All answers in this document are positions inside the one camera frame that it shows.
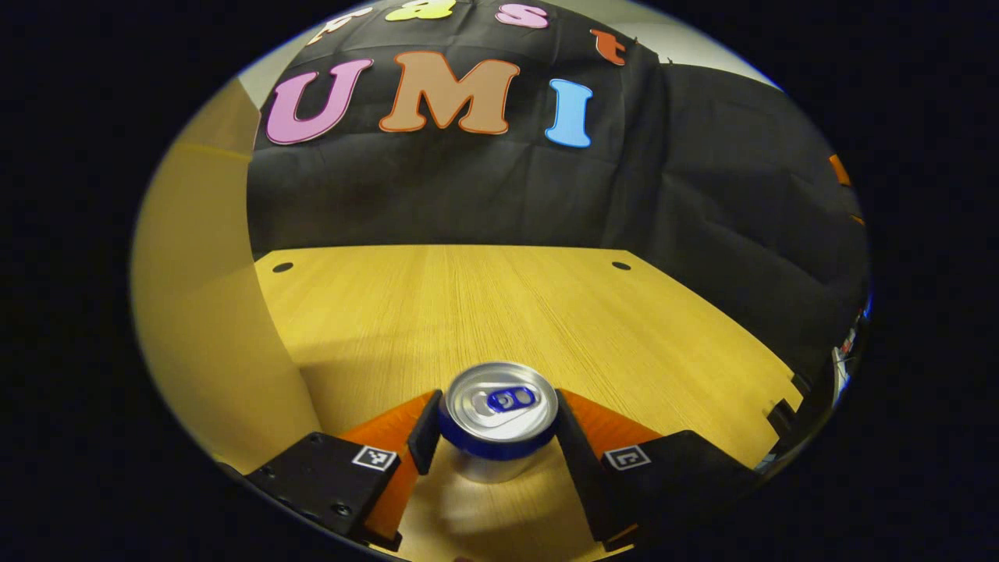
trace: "can lid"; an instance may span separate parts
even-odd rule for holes
[[[445,405],[455,424],[474,438],[516,443],[551,426],[558,399],[537,371],[519,363],[494,362],[459,375]]]

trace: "wooden tabletop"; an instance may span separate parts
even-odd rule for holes
[[[620,269],[620,262],[630,269]],[[291,269],[274,272],[291,263]],[[747,467],[791,371],[721,311],[623,250],[359,246],[272,252],[257,273],[323,430],[342,433],[473,365],[514,361],[668,435],[692,429]],[[397,556],[594,560],[556,441],[524,475],[476,484],[442,440]]]

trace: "black border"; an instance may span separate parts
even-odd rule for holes
[[[127,302],[136,211],[183,123],[262,52],[347,6],[37,8],[22,7],[11,35],[15,70],[27,70],[10,82],[23,93],[18,116],[42,124],[20,130],[15,118],[8,133],[26,150],[10,174],[23,281],[10,360],[21,367],[5,389],[24,467],[12,483],[34,485],[4,558],[53,547],[112,559],[359,557],[247,493],[193,444],[146,376]],[[958,300],[974,290],[965,258],[987,255],[989,223],[968,218],[981,182],[951,159],[960,134],[979,147],[988,138],[969,109],[969,92],[987,91],[975,53],[988,44],[985,22],[969,23],[987,16],[869,2],[667,9],[754,63],[837,147],[867,218],[875,304],[863,376],[799,459],[714,524],[627,558],[984,552],[987,433],[959,418],[985,411],[972,403],[985,364],[966,361],[970,338],[934,336],[990,325],[966,319],[974,308]]]

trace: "black cloth backdrop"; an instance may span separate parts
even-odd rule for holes
[[[262,108],[247,212],[256,255],[368,244],[513,244],[629,250],[753,333],[813,378],[863,301],[867,252],[852,191],[833,151],[779,90],[655,53],[598,22],[544,2],[548,27],[502,24],[503,1],[459,0],[443,19],[385,20],[373,11],[306,46],[279,78],[319,77],[298,117],[325,107],[329,70],[365,70],[328,133],[281,146]],[[624,66],[604,60],[590,29],[613,33]],[[486,59],[517,65],[501,135],[427,125],[387,133],[402,52],[445,55],[459,78]],[[593,91],[587,148],[544,137],[553,78]]]

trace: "aluminum can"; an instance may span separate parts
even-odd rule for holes
[[[441,435],[461,451],[457,469],[484,483],[510,480],[551,441],[558,397],[537,371],[518,363],[468,369],[441,400]]]

